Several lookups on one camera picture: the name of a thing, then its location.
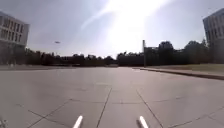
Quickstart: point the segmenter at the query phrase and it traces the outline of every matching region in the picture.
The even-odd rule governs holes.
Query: tree
[[[209,51],[204,42],[200,44],[197,41],[190,41],[185,46],[184,52],[191,64],[206,63],[209,61]]]
[[[159,53],[158,48],[156,47],[146,47],[145,48],[145,59],[146,64],[149,66],[159,65]]]
[[[106,65],[114,64],[114,59],[111,56],[104,58],[104,61]]]
[[[173,62],[173,45],[170,41],[163,41],[159,44],[158,53],[160,58],[160,63],[165,65],[170,65]]]

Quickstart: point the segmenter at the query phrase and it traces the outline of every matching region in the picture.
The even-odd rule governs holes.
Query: treeline
[[[73,56],[58,56],[54,53],[44,53],[26,49],[25,63],[27,65],[45,65],[45,66],[104,66],[115,64],[116,61],[111,57],[97,57],[95,55],[84,56],[83,54],[74,54]]]
[[[120,53],[116,61],[120,66],[184,65],[212,62],[209,45],[190,41],[184,49],[176,50],[170,41],[163,41],[158,47],[145,47],[144,53]]]
[[[102,58],[94,55],[58,56],[54,53],[44,53],[13,47],[0,50],[1,64],[26,64],[46,66],[157,66],[211,63],[212,57],[209,45],[190,41],[183,49],[176,50],[170,41],[163,41],[158,47],[145,47],[140,53],[119,53],[116,59],[111,56]]]

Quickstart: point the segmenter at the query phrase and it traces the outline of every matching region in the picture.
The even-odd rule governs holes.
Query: paved plaza
[[[224,81],[131,68],[0,71],[6,128],[224,128]]]

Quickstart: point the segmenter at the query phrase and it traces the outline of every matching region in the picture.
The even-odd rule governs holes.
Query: building
[[[212,59],[224,62],[224,8],[203,19],[207,41],[210,44]]]
[[[27,45],[29,25],[0,12],[0,64],[17,63]]]

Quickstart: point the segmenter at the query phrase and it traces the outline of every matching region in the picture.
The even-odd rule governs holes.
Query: pavement joint line
[[[103,112],[104,112],[104,110],[105,110],[105,108],[106,108],[107,102],[108,102],[108,100],[109,100],[111,91],[112,91],[112,88],[110,88],[110,92],[109,92],[109,94],[108,94],[108,96],[107,96],[107,100],[106,100],[106,102],[105,102],[105,104],[104,104],[104,107],[103,107],[103,110],[102,110],[102,112],[101,112],[101,114],[100,114],[100,118],[99,118],[99,120],[98,120],[98,122],[97,122],[97,126],[96,126],[96,128],[99,127],[99,124],[100,124],[101,118],[102,118],[102,116],[103,116]]]
[[[30,126],[28,126],[27,128],[31,128],[33,127],[34,125],[36,125],[37,123],[39,123],[41,120],[43,119],[46,119],[47,116],[51,115],[52,113],[54,113],[55,111],[59,110],[60,108],[62,108],[64,105],[66,105],[69,101],[71,100],[68,100],[66,102],[64,102],[61,106],[59,106],[58,108],[56,108],[55,110],[51,111],[49,114],[45,115],[44,117],[40,118],[39,120],[37,120],[36,122],[32,123]]]
[[[56,124],[59,124],[59,125],[62,125],[62,126],[65,126],[65,127],[68,127],[68,128],[71,128],[70,126],[67,126],[66,124],[63,124],[61,122],[58,122],[58,121],[54,121],[54,120],[50,120],[50,119],[47,119],[45,118],[47,121],[50,121],[50,122],[53,122],[53,123],[56,123]]]
[[[219,124],[221,124],[222,126],[224,126],[224,124],[222,122],[220,122],[220,121],[212,118],[211,116],[208,116],[208,118],[211,119],[211,120],[213,120],[213,121],[215,121],[215,122],[217,122],[217,123],[219,123]]]
[[[146,107],[149,109],[149,111],[152,113],[153,117],[156,119],[156,121],[159,123],[160,127],[163,128],[162,123],[159,121],[159,119],[156,117],[155,113],[152,111],[152,109],[147,105],[147,102],[142,98],[142,96],[139,94],[139,92],[136,90],[138,96],[142,99]]]
[[[37,116],[39,116],[39,117],[41,117],[41,118],[44,118],[44,116],[42,116],[42,115],[40,115],[40,114],[38,114],[38,113],[36,113],[36,112],[33,112],[32,110],[27,109],[26,107],[24,107],[24,106],[21,105],[21,104],[15,104],[15,105],[18,106],[18,107],[21,107],[21,108],[23,108],[23,109],[26,109],[28,112],[31,112],[31,113],[33,113],[34,115],[37,115]]]
[[[176,128],[176,127],[179,127],[179,126],[182,126],[182,125],[186,125],[186,124],[189,124],[191,122],[194,122],[194,121],[197,121],[197,120],[200,120],[200,119],[203,119],[205,117],[208,117],[207,115],[202,115],[201,117],[198,117],[197,119],[194,119],[194,120],[191,120],[191,121],[187,121],[185,123],[182,123],[182,124],[176,124],[176,125],[173,125],[173,126],[170,126],[168,128]]]
[[[117,102],[117,103],[116,103],[116,102],[108,102],[108,103],[109,103],[109,104],[142,104],[142,103],[144,103],[144,102],[138,102],[138,103],[124,103],[124,102],[122,102],[122,103],[121,103],[121,102],[120,102],[120,103]]]
[[[155,101],[150,101],[150,102],[159,103],[159,102],[167,102],[167,101],[173,101],[173,100],[180,100],[180,99],[184,99],[184,98],[188,98],[188,96],[182,96],[182,97],[177,97],[177,98],[172,98],[172,99],[167,99],[167,100],[155,100]]]
[[[95,104],[104,104],[106,102],[91,102],[91,101],[82,101],[82,100],[76,100],[76,99],[70,99],[72,102],[82,102],[82,103],[95,103]]]
[[[198,117],[198,118],[195,119],[195,120],[191,120],[191,121],[188,121],[188,122],[185,122],[185,123],[182,123],[182,124],[173,125],[173,126],[168,127],[168,128],[179,127],[179,126],[182,126],[182,125],[191,123],[191,122],[193,122],[193,121],[200,120],[200,119],[205,118],[205,117],[208,117],[208,118],[210,118],[210,119],[213,119],[210,115],[212,115],[213,113],[216,113],[216,112],[218,112],[218,111],[220,111],[220,110],[222,110],[222,109],[224,109],[224,106],[222,106],[221,108],[215,110],[214,112],[211,112],[211,113],[209,113],[209,114],[202,115],[201,117]]]

